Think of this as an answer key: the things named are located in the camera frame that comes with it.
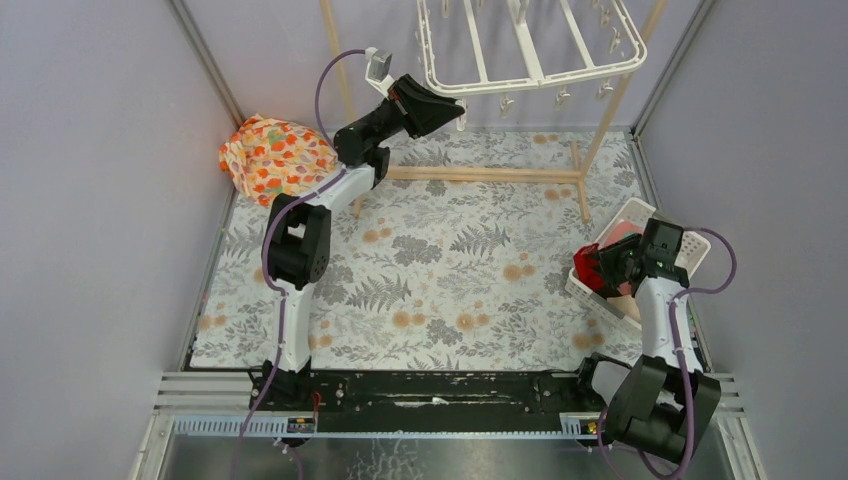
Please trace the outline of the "white perforated plastic basket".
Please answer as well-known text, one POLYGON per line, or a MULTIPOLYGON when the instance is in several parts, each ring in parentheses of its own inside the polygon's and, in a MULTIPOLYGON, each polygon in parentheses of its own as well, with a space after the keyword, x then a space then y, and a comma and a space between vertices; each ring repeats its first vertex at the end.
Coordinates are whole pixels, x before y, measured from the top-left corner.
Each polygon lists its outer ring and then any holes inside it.
MULTIPOLYGON (((612 217, 612 220, 600 231, 594 242, 598 243, 601 247, 606 247, 603 245, 604 240, 612 227, 619 221, 628 220, 645 227, 647 221, 651 218, 667 222, 671 221, 670 218, 662 213, 658 213, 648 203, 636 197, 630 198, 612 217)), ((675 265, 686 269, 689 276, 692 276, 698 270, 710 249, 711 244, 705 237, 698 233, 687 232, 683 235, 682 245, 675 260, 675 265)), ((632 335, 641 333, 642 324, 636 323, 632 318, 612 306, 606 299, 603 299, 582 284, 577 279, 574 268, 571 268, 567 273, 565 291, 580 305, 591 311, 596 320, 603 320, 609 326, 621 329, 632 335)))

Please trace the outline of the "white clip sock hanger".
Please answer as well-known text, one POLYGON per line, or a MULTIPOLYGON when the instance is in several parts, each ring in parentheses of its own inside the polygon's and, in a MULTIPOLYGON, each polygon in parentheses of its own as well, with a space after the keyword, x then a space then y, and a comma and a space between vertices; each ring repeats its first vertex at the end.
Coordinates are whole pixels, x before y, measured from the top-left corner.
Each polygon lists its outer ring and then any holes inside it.
POLYGON ((621 83, 648 62, 663 1, 417 1, 426 87, 474 129, 614 124, 621 83))

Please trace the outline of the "red sock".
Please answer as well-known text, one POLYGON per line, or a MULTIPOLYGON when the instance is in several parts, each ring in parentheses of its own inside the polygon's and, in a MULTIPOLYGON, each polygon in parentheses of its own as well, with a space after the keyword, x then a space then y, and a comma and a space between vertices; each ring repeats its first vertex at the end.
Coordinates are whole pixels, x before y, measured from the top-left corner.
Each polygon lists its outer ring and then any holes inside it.
POLYGON ((606 286, 603 279, 600 261, 599 244, 592 243, 581 247, 573 255, 577 279, 595 293, 600 293, 606 286))

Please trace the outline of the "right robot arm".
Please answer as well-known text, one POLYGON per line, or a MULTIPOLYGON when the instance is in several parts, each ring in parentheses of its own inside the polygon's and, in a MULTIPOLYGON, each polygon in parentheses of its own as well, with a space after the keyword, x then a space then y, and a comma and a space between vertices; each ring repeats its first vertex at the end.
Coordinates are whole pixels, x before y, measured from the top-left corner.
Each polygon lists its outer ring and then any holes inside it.
POLYGON ((685 229, 651 218, 642 232, 574 256, 578 279, 603 299, 629 295, 641 315, 642 353, 633 365, 595 353, 573 386, 575 402, 597 412, 606 405, 602 438, 635 448, 683 471, 721 398, 689 336, 687 307, 694 289, 677 265, 685 229))

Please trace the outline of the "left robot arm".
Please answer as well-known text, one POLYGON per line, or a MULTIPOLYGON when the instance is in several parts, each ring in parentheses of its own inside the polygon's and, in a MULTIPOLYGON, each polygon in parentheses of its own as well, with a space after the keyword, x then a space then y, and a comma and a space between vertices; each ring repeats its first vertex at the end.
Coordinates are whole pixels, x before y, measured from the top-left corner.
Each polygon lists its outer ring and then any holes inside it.
POLYGON ((386 177, 390 150, 383 141, 400 132, 412 139, 427 136, 465 112, 459 100, 409 75, 389 80, 380 103, 334 135, 340 167, 305 194, 280 194, 272 202, 261 265, 266 284, 281 298, 275 345, 252 380, 252 410, 296 411, 316 399, 310 382, 311 302, 331 260, 333 213, 386 177))

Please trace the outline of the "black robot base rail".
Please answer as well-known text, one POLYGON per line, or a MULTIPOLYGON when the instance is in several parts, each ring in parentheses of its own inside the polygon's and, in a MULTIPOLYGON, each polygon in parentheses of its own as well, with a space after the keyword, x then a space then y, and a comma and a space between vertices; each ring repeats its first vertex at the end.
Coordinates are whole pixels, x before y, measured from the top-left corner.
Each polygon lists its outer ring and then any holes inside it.
POLYGON ((530 372, 310 370, 303 412, 333 422, 396 426, 542 426, 559 414, 595 417, 602 398, 561 370, 530 372))

